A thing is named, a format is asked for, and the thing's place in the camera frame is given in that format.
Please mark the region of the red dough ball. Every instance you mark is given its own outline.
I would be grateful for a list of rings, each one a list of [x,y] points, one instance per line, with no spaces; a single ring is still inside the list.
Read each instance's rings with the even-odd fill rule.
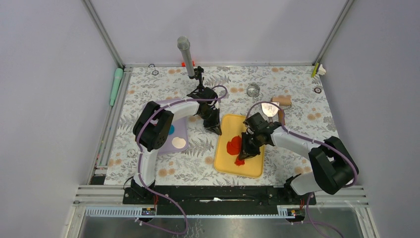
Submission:
[[[229,155],[239,155],[242,146],[242,138],[240,136],[233,137],[226,144],[226,151]]]

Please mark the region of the yellow tray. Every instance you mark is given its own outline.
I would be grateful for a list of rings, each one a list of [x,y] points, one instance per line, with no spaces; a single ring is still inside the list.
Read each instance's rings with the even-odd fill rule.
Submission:
[[[246,131],[243,124],[245,116],[226,114],[222,118],[221,130],[217,149],[214,158],[214,168],[221,173],[244,176],[249,178],[259,178],[263,174],[265,147],[261,148],[261,154],[250,159],[246,159],[245,164],[237,166],[234,164],[238,155],[229,155],[226,151],[226,144],[235,136],[240,136]]]

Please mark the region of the metal dough scraper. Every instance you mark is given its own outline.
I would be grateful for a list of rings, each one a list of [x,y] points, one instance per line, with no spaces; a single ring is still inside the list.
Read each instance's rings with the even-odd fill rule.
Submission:
[[[280,108],[279,102],[262,103],[262,112],[268,117],[268,122],[274,122],[274,117],[277,116],[278,121],[285,125],[285,112]]]

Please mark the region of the wooden dough roller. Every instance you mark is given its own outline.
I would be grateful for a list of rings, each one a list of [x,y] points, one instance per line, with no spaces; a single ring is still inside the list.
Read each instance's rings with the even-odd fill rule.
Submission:
[[[274,103],[278,103],[280,106],[289,107],[292,105],[291,99],[288,97],[272,97],[271,101]]]

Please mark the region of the red dough scrap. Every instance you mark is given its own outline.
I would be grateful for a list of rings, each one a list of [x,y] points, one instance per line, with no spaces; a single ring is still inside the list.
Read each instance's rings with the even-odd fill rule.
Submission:
[[[236,158],[234,164],[237,165],[237,166],[242,166],[242,165],[245,164],[245,161],[244,160],[240,160],[239,158]]]

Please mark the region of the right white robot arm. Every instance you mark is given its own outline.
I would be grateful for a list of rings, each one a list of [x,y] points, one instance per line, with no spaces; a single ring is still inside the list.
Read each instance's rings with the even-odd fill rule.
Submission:
[[[248,131],[242,133],[239,160],[259,155],[265,145],[287,149],[309,160],[312,171],[289,178],[284,185],[284,198],[290,204],[297,204],[311,192],[334,195],[357,181],[359,169],[335,136],[324,141],[311,139],[287,129],[280,122],[266,121],[260,113],[245,119],[244,125]]]

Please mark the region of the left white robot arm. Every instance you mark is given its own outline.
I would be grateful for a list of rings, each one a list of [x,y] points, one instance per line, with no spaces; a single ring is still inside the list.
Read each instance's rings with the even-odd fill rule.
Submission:
[[[158,104],[150,101],[140,114],[133,127],[135,141],[140,149],[137,171],[133,177],[139,186],[135,190],[135,198],[143,204],[152,201],[154,191],[151,185],[156,179],[156,159],[159,149],[164,145],[169,136],[172,123],[179,119],[198,115],[203,120],[204,129],[211,133],[222,135],[220,125],[220,109],[218,103],[226,97],[227,88],[219,96],[213,88],[195,90],[185,98],[174,102]]]

